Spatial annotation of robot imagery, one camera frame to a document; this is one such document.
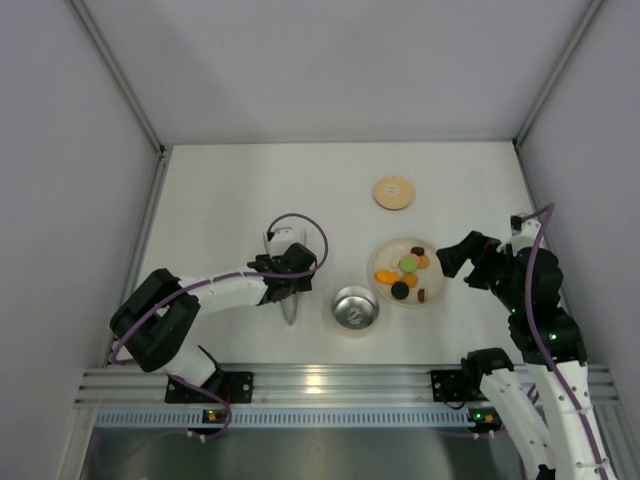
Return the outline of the metal tongs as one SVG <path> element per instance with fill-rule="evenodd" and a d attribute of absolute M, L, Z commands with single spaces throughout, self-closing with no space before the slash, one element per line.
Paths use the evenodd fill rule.
<path fill-rule="evenodd" d="M 306 244 L 307 234 L 305 228 L 283 227 L 282 233 L 284 234 L 284 238 L 290 243 L 297 242 L 302 245 Z M 289 326 L 293 326 L 296 321 L 298 303 L 299 298 L 297 294 L 291 295 L 281 303 L 285 321 Z"/>

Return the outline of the green round food piece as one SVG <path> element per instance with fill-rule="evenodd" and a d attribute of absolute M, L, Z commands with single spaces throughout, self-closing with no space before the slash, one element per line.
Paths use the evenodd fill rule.
<path fill-rule="evenodd" d="M 401 261 L 399 263 L 399 269 L 404 273 L 413 273 L 418 269 L 418 264 L 419 264 L 419 261 L 413 258 L 407 257 L 406 255 L 401 258 Z"/>

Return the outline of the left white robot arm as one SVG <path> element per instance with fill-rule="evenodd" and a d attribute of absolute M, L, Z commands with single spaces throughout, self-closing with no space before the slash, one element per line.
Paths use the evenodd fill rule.
<path fill-rule="evenodd" d="M 312 288 L 316 255 L 299 242 L 283 254 L 262 254 L 241 271 L 188 280 L 168 269 L 153 271 L 119 307 L 109 326 L 146 373 L 162 372 L 214 391 L 218 362 L 189 338 L 198 318 L 239 307 L 279 303 Z"/>

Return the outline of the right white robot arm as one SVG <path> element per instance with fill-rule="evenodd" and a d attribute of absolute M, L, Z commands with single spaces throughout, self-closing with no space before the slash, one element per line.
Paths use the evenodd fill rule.
<path fill-rule="evenodd" d="M 522 228 L 502 242 L 478 231 L 436 255 L 455 277 L 493 294 L 509 313 L 510 337 L 531 375 L 526 393 L 506 352 L 476 350 L 461 361 L 472 388 L 496 410 L 529 479 L 613 479 L 589 391 L 588 360 L 577 322 L 560 304 L 563 273 L 542 233 Z"/>

